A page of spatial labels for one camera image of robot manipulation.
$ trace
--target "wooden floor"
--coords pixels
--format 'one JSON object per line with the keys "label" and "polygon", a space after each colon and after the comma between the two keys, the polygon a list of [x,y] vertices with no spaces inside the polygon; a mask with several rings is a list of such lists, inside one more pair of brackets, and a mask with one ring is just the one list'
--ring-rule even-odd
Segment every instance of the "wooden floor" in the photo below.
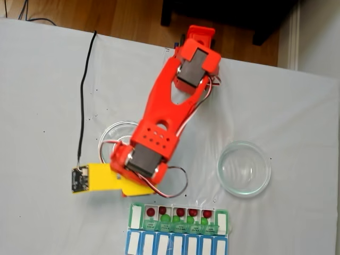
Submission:
{"label": "wooden floor", "polygon": [[[17,19],[24,0],[6,1],[8,17]],[[97,30],[102,35],[164,47],[173,47],[190,24],[214,27],[215,50],[222,57],[277,65],[278,32],[262,46],[254,46],[253,31],[177,14],[169,27],[162,27],[161,10],[162,0],[29,0],[28,18],[49,18],[60,27]],[[0,16],[4,14],[4,0],[0,0]]]}

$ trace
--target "clear glass dish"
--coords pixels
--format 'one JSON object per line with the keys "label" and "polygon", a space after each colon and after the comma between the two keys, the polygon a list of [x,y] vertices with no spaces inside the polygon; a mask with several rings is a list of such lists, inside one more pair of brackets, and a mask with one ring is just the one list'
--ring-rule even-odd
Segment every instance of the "clear glass dish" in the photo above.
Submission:
{"label": "clear glass dish", "polygon": [[258,146],[235,141],[222,151],[217,173],[221,185],[229,193],[237,197],[253,197],[268,185],[271,166]]}
{"label": "clear glass dish", "polygon": [[[109,126],[99,139],[98,147],[104,140],[118,140],[124,143],[130,143],[130,137],[137,127],[137,123],[133,121],[120,121]],[[101,149],[101,156],[105,163],[110,163],[110,155],[115,148],[113,143],[105,143]]]}

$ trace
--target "green label card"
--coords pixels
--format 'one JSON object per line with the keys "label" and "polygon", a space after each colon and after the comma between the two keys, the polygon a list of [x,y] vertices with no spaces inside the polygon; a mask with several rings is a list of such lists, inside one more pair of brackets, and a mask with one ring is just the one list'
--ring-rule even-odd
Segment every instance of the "green label card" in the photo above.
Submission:
{"label": "green label card", "polygon": [[158,230],[160,232],[170,232],[170,226],[171,226],[171,223],[160,222],[158,226]]}
{"label": "green label card", "polygon": [[206,227],[202,228],[203,235],[215,235],[217,233],[218,226],[216,225],[207,225]]}
{"label": "green label card", "polygon": [[198,235],[202,231],[202,226],[200,224],[192,224],[188,227],[187,232],[189,234],[196,234]]}
{"label": "green label card", "polygon": [[174,226],[175,233],[184,233],[186,229],[186,223],[177,223]]}
{"label": "green label card", "polygon": [[152,219],[144,220],[143,229],[146,231],[155,231],[157,223],[158,221]]}

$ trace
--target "baseboard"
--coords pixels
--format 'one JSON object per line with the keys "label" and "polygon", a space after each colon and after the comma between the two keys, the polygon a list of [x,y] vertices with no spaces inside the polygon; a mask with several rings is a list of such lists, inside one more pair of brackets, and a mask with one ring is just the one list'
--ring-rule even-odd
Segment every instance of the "baseboard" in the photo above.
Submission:
{"label": "baseboard", "polygon": [[277,66],[297,70],[299,59],[300,3],[280,28]]}

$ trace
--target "black furniture leg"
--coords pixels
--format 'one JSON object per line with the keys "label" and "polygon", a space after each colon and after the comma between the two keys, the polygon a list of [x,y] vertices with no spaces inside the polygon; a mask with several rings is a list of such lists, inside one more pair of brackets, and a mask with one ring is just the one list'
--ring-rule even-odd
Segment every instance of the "black furniture leg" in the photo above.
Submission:
{"label": "black furniture leg", "polygon": [[163,6],[161,8],[160,24],[168,27],[171,22],[172,6],[171,0],[163,0]]}

